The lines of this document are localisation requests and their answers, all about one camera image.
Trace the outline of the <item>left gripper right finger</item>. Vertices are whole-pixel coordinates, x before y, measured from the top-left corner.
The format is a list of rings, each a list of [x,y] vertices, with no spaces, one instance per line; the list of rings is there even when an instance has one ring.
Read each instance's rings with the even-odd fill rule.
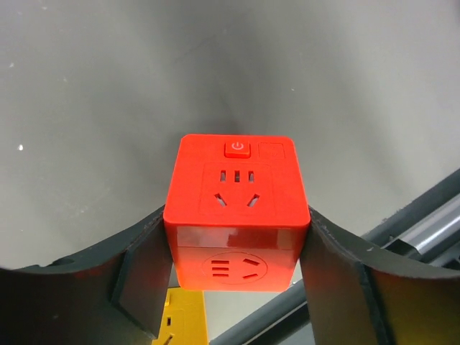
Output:
[[[310,216],[300,266],[317,344],[459,343],[459,272]]]

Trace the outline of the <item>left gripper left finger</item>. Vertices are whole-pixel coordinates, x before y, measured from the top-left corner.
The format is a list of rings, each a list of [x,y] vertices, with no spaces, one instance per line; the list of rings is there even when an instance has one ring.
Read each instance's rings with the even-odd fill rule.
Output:
[[[47,266],[1,270],[3,344],[151,344],[172,269],[163,211]]]

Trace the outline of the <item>yellow cube adapter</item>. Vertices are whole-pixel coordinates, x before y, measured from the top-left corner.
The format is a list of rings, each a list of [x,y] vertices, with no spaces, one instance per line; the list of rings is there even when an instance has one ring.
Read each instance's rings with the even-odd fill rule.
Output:
[[[159,336],[152,344],[209,344],[203,291],[167,290]]]

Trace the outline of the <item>red cube adapter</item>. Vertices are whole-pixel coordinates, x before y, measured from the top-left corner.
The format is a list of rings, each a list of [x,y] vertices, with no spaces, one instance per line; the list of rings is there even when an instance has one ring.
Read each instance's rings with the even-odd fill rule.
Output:
[[[294,141],[185,135],[163,219],[182,288],[287,290],[311,222]]]

